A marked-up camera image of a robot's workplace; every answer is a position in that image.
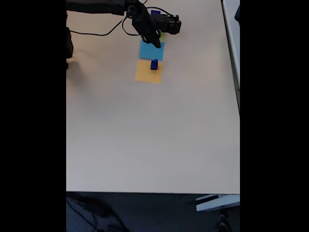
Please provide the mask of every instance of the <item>wire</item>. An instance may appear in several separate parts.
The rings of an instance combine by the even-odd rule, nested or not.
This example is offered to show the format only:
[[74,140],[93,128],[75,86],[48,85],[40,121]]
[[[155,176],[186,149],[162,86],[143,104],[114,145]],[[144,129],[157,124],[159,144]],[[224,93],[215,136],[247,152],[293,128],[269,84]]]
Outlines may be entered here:
[[73,31],[73,30],[70,30],[70,32],[73,32],[73,33],[76,33],[76,34],[81,34],[81,35],[97,35],[97,36],[106,36],[106,35],[109,35],[113,30],[116,29],[117,26],[119,26],[119,24],[122,22],[122,20],[117,23],[108,33],[106,34],[93,34],[93,33],[81,33],[81,32],[77,32],[77,31]]
[[124,19],[122,20],[122,24],[121,24],[122,30],[124,30],[124,32],[125,32],[127,35],[139,36],[138,34],[130,34],[130,33],[127,33],[127,31],[124,29],[124,22],[125,22],[125,20],[126,20],[127,18],[128,18],[128,16],[126,15],[126,16],[124,17]]
[[95,215],[92,213],[92,217],[93,217],[93,220],[95,221],[95,228],[97,228],[98,227],[98,221],[97,221],[97,219],[96,219],[96,217],[95,217]]
[[86,218],[84,218],[84,216],[83,216],[80,212],[78,212],[76,209],[74,209],[74,208],[71,206],[71,204],[68,202],[68,199],[66,199],[66,200],[67,200],[68,206],[69,206],[75,213],[77,213],[77,214],[78,214],[85,222],[87,222],[92,228],[98,230],[94,225],[92,225],[91,222],[89,222]]

